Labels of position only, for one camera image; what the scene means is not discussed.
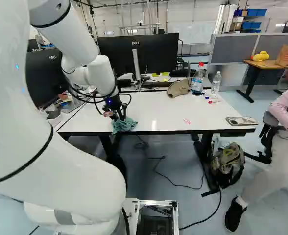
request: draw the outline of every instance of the plastic bottle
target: plastic bottle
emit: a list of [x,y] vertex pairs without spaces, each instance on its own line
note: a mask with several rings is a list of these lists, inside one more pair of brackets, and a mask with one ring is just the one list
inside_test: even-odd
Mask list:
[[198,63],[198,71],[195,74],[195,77],[192,78],[191,91],[196,95],[202,94],[203,91],[203,77],[206,73],[203,66],[203,62]]
[[221,79],[222,79],[221,73],[220,71],[218,71],[213,79],[211,94],[218,94],[220,84],[221,84]]

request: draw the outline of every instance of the red marker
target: red marker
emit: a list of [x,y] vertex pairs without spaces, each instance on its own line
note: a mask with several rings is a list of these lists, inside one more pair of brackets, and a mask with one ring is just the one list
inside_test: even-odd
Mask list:
[[218,103],[218,102],[221,102],[221,100],[210,100],[210,101],[208,101],[209,104]]

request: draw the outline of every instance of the marker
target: marker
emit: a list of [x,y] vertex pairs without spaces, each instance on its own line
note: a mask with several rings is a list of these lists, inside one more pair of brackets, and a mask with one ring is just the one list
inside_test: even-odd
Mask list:
[[221,102],[221,100],[213,100],[213,101],[210,100],[210,101],[208,101],[209,104],[218,103],[218,102]]
[[205,97],[205,99],[219,99],[219,97]]

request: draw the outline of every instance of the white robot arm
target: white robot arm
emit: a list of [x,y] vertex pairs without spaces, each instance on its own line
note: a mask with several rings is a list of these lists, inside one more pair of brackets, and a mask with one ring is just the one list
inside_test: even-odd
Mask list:
[[31,23],[63,52],[69,79],[93,83],[101,95],[115,86],[108,58],[97,56],[68,0],[30,1],[29,9],[26,0],[0,1],[0,194],[26,202],[33,220],[58,231],[109,235],[125,200],[124,177],[68,144],[38,114],[24,74],[29,10]]

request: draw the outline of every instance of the chair armrest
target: chair armrest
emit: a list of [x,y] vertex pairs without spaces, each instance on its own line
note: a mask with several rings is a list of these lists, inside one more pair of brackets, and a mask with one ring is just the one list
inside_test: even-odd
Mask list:
[[270,113],[270,111],[266,111],[264,112],[263,123],[271,127],[277,127],[279,121]]

